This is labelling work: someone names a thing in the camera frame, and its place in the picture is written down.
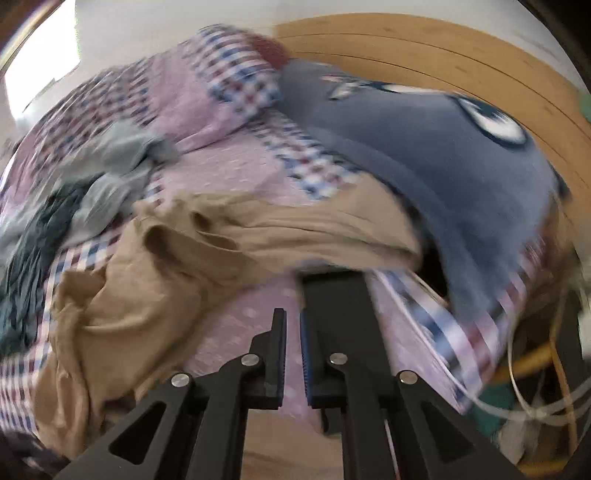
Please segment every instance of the metal bolt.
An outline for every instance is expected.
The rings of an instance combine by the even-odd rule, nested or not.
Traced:
[[[186,387],[189,382],[191,381],[191,377],[187,374],[176,374],[170,382],[172,383],[173,387]]]
[[[255,353],[247,353],[245,356],[242,357],[242,365],[245,367],[254,367],[260,359],[258,355]]]
[[[406,385],[414,385],[418,381],[418,376],[412,370],[404,370],[398,375],[400,381]]]
[[[340,352],[333,353],[329,357],[330,363],[333,365],[344,365],[345,363],[347,363],[348,359],[349,358],[344,353]]]

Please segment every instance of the black device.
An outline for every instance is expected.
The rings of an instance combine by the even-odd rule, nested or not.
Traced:
[[[326,431],[342,432],[345,480],[394,480],[396,468],[402,480],[525,478],[415,372],[391,375],[362,273],[330,270],[301,283],[308,402]],[[238,480],[248,409],[282,403],[285,323],[276,309],[248,354],[215,374],[172,377],[56,479]],[[586,435],[559,479],[589,472]]]

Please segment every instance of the white cord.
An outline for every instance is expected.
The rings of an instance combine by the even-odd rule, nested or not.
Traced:
[[[494,405],[484,403],[482,400],[480,400],[479,398],[475,397],[470,392],[468,392],[466,387],[464,387],[464,385],[462,385],[457,380],[457,378],[454,377],[453,374],[449,371],[447,365],[445,364],[445,362],[443,361],[443,359],[441,358],[439,353],[437,353],[433,344],[429,341],[429,339],[427,339],[425,333],[421,330],[419,325],[413,319],[412,315],[410,315],[410,312],[406,308],[406,305],[402,302],[399,295],[394,291],[394,289],[392,288],[392,285],[390,285],[390,282],[388,281],[388,278],[386,277],[386,275],[380,271],[377,271],[377,270],[375,271],[375,274],[378,277],[378,280],[382,283],[382,285],[384,285],[384,287],[386,288],[386,290],[388,291],[388,293],[390,294],[392,299],[395,301],[395,303],[398,306],[398,308],[400,309],[400,311],[403,313],[403,315],[407,318],[407,320],[413,326],[414,330],[419,335],[419,338],[423,341],[425,346],[429,349],[429,351],[433,355],[433,358],[435,358],[435,360],[440,365],[440,367],[443,369],[443,371],[446,373],[446,375],[450,378],[450,380],[454,383],[454,385],[458,388],[458,390],[460,390],[467,398],[472,400],[474,402],[474,404],[476,406],[478,406],[481,410],[483,410],[491,415],[494,415],[495,417],[499,417],[499,418],[507,419],[507,420],[529,421],[531,419],[535,419],[535,420],[538,420],[538,421],[545,423],[547,425],[564,426],[569,423],[570,416],[567,416],[567,415],[553,415],[553,416],[551,416],[549,414],[555,413],[559,410],[564,409],[566,406],[572,405],[573,402],[575,402],[576,400],[581,398],[583,395],[585,395],[589,390],[591,390],[591,378],[588,378],[582,384],[580,384],[579,387],[575,391],[573,391],[570,395],[568,395],[567,397],[563,398],[562,400],[558,400],[554,403],[548,404],[544,407],[532,408],[524,400],[524,403],[527,406],[527,409],[524,409],[524,411],[506,410],[504,408],[499,408],[499,407],[495,407]],[[511,351],[511,355],[512,355],[512,343],[513,343],[514,333],[515,333],[515,331],[511,330],[511,334],[509,336],[509,345],[510,345],[509,348]],[[521,393],[518,392],[517,386],[515,384],[514,384],[514,388],[516,388],[515,393],[516,393],[516,395],[518,395],[518,398],[519,398],[519,396],[521,396]],[[581,415],[584,415],[585,412],[588,411],[589,407],[591,407],[591,397],[589,399],[587,399],[587,401],[581,407],[577,408],[574,411],[575,417],[579,418]]]

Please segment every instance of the green object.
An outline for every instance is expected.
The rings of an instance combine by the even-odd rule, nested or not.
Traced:
[[[588,93],[581,93],[579,105],[581,113],[587,119],[587,122],[591,122],[591,95]]]
[[[480,394],[480,400],[495,407],[510,410],[515,404],[515,394],[511,388],[511,384],[491,385],[485,388]],[[494,434],[506,422],[505,419],[495,417],[485,411],[482,411],[477,406],[473,406],[466,414],[466,417],[474,424],[476,429],[487,438],[493,438]]]

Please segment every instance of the window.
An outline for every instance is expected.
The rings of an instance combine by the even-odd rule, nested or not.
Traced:
[[[79,63],[76,0],[66,0],[26,40],[6,71],[8,104],[14,118],[50,83]]]

